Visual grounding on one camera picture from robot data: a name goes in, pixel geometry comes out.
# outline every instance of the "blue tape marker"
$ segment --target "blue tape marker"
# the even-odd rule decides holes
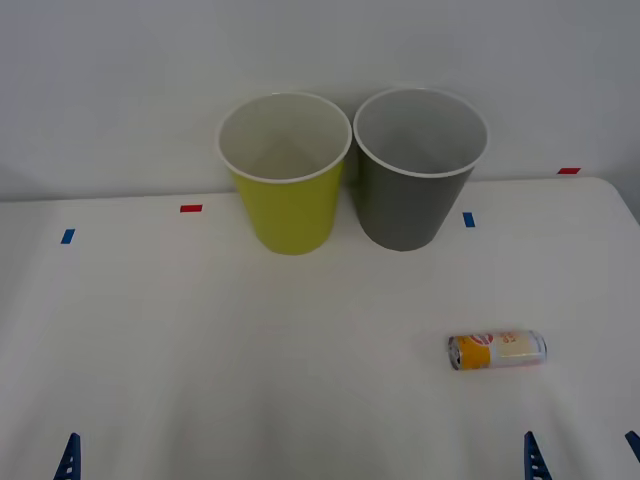
[[[75,228],[67,228],[64,231],[64,235],[62,236],[62,241],[60,243],[62,245],[69,245],[71,243],[71,239],[73,238],[74,233],[76,233]]]
[[[463,212],[462,216],[464,217],[464,224],[467,228],[474,228],[476,226],[476,222],[473,221],[473,214],[471,212]]]

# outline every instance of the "soda can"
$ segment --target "soda can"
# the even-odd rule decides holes
[[[449,337],[449,360],[456,370],[535,365],[546,359],[547,345],[532,330]]]

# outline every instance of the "white wall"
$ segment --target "white wall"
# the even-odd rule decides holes
[[[0,198],[228,190],[211,133],[238,99],[351,112],[411,84],[485,113],[476,178],[578,166],[640,211],[639,19],[634,0],[4,0]]]

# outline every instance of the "can lid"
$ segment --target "can lid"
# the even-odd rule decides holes
[[[460,348],[455,337],[449,337],[449,361],[454,370],[460,370],[462,359],[460,357]]]

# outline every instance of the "white table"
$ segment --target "white table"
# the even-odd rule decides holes
[[[76,431],[83,480],[511,480],[527,430],[555,480],[640,478],[640,228],[602,180],[471,183],[410,253],[346,198],[300,257],[235,194],[0,204],[0,225],[3,479],[51,478]],[[451,369],[448,335],[503,327],[548,362]]]

